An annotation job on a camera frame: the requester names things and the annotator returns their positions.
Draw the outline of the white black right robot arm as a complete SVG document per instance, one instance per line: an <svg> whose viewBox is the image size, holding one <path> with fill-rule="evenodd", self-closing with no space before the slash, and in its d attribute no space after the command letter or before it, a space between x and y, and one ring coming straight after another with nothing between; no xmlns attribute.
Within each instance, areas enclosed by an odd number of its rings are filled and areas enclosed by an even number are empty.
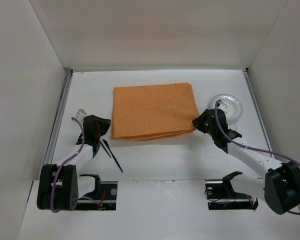
<svg viewBox="0 0 300 240"><path fill-rule="evenodd" d="M211 136L214 144L252 169L258 178L238 179L233 172L223 179L232 192L262 199L276 214L290 213L300 205L300 163L290 157L282 162L277 153L252 147L243 136L228 127L225 113L219 108L206 109L192 121L194 128Z"/></svg>

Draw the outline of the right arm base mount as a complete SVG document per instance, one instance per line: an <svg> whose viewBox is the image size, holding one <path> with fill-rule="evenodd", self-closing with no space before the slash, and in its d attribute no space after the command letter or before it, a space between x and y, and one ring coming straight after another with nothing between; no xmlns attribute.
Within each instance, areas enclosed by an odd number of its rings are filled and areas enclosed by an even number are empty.
<svg viewBox="0 0 300 240"><path fill-rule="evenodd" d="M258 198L241 192L235 192L231 180L237 180L243 173L232 172L222 179L209 179L205 181L204 196L210 211L226 210L252 210L259 206Z"/></svg>

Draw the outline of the white paper bowl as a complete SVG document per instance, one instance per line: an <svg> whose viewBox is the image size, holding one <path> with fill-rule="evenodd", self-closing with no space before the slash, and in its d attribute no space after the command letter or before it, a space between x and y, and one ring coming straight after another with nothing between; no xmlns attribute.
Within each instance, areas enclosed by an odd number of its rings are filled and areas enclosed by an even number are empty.
<svg viewBox="0 0 300 240"><path fill-rule="evenodd" d="M222 100L228 104L228 109L223 110L228 125L236 124L243 115L243 105L241 101L230 94L218 94L214 96L209 103L209 107L213 109L216 101Z"/></svg>

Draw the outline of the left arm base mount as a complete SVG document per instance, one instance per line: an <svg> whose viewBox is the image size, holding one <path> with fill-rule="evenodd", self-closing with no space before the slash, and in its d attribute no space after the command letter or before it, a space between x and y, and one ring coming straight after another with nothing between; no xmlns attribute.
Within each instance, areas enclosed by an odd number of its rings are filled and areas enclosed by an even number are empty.
<svg viewBox="0 0 300 240"><path fill-rule="evenodd" d="M75 211L115 211L118 182L102 181L97 174L78 177L78 197Z"/></svg>

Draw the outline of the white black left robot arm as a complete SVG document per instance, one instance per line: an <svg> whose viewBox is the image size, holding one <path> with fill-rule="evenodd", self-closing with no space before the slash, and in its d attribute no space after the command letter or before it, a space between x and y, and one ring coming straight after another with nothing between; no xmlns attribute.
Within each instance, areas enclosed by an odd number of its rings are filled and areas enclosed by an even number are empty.
<svg viewBox="0 0 300 240"><path fill-rule="evenodd" d="M111 120L95 115L72 117L80 128L76 147L65 158L55 164L41 168L36 206L40 210L74 211L80 199L89 200L98 206L106 199L106 190L98 174L79 173L79 170L98 153L101 137Z"/></svg>

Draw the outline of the orange cloth placemat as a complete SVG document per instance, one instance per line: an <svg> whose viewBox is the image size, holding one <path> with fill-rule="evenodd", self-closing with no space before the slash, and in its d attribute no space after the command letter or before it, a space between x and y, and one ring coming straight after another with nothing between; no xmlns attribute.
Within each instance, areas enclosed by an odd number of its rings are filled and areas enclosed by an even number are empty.
<svg viewBox="0 0 300 240"><path fill-rule="evenodd" d="M145 141L192 133L200 115L190 83L115 87L112 139Z"/></svg>

